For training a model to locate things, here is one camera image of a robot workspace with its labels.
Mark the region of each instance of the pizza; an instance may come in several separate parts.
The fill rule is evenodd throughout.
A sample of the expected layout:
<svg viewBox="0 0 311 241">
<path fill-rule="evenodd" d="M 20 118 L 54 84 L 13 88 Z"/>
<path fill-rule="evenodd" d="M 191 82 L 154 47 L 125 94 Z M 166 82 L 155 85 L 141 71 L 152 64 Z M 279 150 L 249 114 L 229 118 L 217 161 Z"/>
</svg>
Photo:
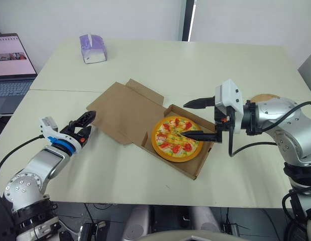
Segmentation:
<svg viewBox="0 0 311 241">
<path fill-rule="evenodd" d="M 159 121 L 152 132 L 152 146 L 156 153 L 172 162 L 186 162 L 196 157 L 203 142 L 180 135 L 185 131 L 200 131 L 200 128 L 181 116 L 169 116 Z"/>
</svg>

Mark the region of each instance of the laptop screen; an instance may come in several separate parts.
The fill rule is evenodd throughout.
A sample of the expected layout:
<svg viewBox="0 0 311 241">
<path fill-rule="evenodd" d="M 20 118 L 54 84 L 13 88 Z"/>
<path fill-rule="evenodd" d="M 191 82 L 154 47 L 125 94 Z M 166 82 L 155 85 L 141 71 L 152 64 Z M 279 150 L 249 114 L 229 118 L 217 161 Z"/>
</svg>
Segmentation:
<svg viewBox="0 0 311 241">
<path fill-rule="evenodd" d="M 36 76 L 36 71 L 18 35 L 2 35 L 0 37 L 0 79 Z"/>
</svg>

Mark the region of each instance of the laptop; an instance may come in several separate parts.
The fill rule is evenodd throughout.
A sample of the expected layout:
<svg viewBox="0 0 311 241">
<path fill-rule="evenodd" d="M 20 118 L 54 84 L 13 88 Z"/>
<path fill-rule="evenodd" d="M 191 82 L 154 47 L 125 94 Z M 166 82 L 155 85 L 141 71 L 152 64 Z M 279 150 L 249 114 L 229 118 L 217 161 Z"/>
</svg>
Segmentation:
<svg viewBox="0 0 311 241">
<path fill-rule="evenodd" d="M 18 35 L 0 35 L 0 114 L 14 113 L 36 76 Z"/>
</svg>

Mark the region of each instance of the laptop keyboard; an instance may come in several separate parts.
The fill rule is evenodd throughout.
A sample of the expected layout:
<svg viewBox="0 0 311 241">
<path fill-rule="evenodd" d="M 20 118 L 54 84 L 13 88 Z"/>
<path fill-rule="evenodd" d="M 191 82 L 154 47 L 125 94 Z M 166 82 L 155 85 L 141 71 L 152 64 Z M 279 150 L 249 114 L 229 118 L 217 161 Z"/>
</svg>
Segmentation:
<svg viewBox="0 0 311 241">
<path fill-rule="evenodd" d="M 0 83 L 0 96 L 25 95 L 31 82 Z"/>
</svg>

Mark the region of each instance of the tomato slice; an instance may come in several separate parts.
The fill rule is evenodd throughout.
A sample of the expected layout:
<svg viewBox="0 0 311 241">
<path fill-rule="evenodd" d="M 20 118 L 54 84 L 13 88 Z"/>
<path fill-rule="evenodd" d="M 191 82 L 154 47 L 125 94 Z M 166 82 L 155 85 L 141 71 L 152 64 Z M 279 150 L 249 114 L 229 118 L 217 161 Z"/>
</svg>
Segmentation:
<svg viewBox="0 0 311 241">
<path fill-rule="evenodd" d="M 159 134 L 157 134 L 157 136 L 158 136 L 158 137 L 166 137 L 166 135 L 163 134 L 163 133 L 159 133 Z"/>
<path fill-rule="evenodd" d="M 189 129 L 190 127 L 192 126 L 192 123 L 191 122 L 187 122 L 186 124 L 185 124 L 185 130 L 187 130 L 187 129 Z"/>
<path fill-rule="evenodd" d="M 170 130 L 170 126 L 169 126 L 168 124 L 163 124 L 163 126 L 164 126 L 164 128 L 165 128 L 166 130 L 168 130 L 169 132 L 171 131 L 171 130 Z"/>
<path fill-rule="evenodd" d="M 159 145 L 160 148 L 166 148 L 167 146 L 169 146 L 169 143 L 163 143 L 161 145 Z"/>
<path fill-rule="evenodd" d="M 178 118 L 175 118 L 175 121 L 174 121 L 174 122 L 175 122 L 175 126 L 177 127 L 177 126 L 179 125 L 179 122 L 180 122 L 180 121 L 179 121 Z"/>
<path fill-rule="evenodd" d="M 192 151 L 192 146 L 190 143 L 185 144 L 184 148 L 183 148 L 186 152 L 190 152 Z"/>
<path fill-rule="evenodd" d="M 173 148 L 172 148 L 172 151 L 173 153 L 178 153 L 180 151 L 180 146 L 179 145 L 175 145 Z"/>
</svg>

